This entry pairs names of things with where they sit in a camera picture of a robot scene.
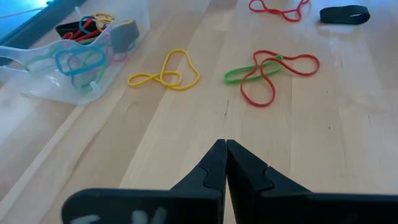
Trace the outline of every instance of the wooden table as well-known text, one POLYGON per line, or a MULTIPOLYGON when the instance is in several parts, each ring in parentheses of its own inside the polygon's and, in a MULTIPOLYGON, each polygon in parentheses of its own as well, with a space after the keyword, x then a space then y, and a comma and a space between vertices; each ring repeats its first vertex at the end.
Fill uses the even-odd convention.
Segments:
MULTIPOLYGON (((101 1, 82 9, 112 5, 101 1)), ((290 9, 298 1, 267 2, 290 9)), ((398 193, 397 10, 393 0, 312 1, 301 22, 289 23, 251 12, 248 0, 149 0, 150 32, 94 103, 0 89, 0 222, 60 223, 65 199, 88 187, 169 189, 219 138, 237 140, 312 191, 398 193), (320 9, 347 4, 367 6, 370 21, 318 23, 320 9), (189 51, 201 73, 197 86, 126 85, 133 73, 159 72, 175 48, 189 51), (223 74, 251 64, 259 49, 315 54, 322 67, 313 77, 286 70, 272 77, 275 102, 255 108, 238 86, 223 84, 223 74)), ((49 33, 37 45, 57 38, 49 33)), ((168 68, 193 80, 181 55, 168 68)), ((264 81, 246 89, 255 100, 270 97, 264 81)), ((229 197, 225 214, 234 223, 229 197)))

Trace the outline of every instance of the black band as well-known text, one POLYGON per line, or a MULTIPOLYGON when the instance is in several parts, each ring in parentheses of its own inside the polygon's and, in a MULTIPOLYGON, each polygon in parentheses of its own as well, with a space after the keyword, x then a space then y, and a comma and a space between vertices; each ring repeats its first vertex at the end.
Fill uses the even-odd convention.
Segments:
POLYGON ((365 23, 371 17, 364 6, 328 7, 320 11, 320 16, 323 23, 353 25, 365 23))

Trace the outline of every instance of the plastic bin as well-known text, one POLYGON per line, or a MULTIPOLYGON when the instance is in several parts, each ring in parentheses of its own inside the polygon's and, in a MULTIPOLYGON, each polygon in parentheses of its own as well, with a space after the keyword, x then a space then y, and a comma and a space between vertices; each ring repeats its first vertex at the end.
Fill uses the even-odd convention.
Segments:
POLYGON ((115 16, 90 45, 59 40, 29 50, 0 46, 0 57, 25 67, 0 67, 0 81, 21 93, 73 104, 84 105, 99 98, 150 29, 145 0, 115 4, 119 10, 84 12, 93 15, 102 11, 115 16))

